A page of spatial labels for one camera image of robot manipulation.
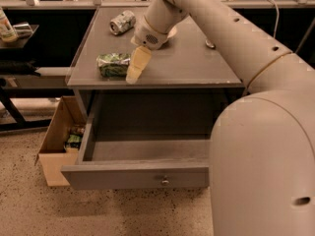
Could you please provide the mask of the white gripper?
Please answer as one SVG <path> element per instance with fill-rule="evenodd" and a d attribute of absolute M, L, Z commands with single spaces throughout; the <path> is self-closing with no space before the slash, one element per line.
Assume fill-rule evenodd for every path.
<path fill-rule="evenodd" d="M 139 47 L 131 54 L 126 75 L 128 84 L 135 84 L 138 81 L 143 70 L 151 60 L 151 50 L 160 49 L 167 42 L 170 31 L 171 26 L 167 24 L 152 24 L 145 16 L 142 16 L 135 24 L 131 42 Z"/>

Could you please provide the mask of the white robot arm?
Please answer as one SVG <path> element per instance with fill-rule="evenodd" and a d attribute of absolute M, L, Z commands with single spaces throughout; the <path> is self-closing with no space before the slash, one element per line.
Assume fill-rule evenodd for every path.
<path fill-rule="evenodd" d="M 315 236 L 315 70 L 220 0 L 153 0 L 128 82 L 185 17 L 245 85 L 211 134 L 214 236 Z"/>

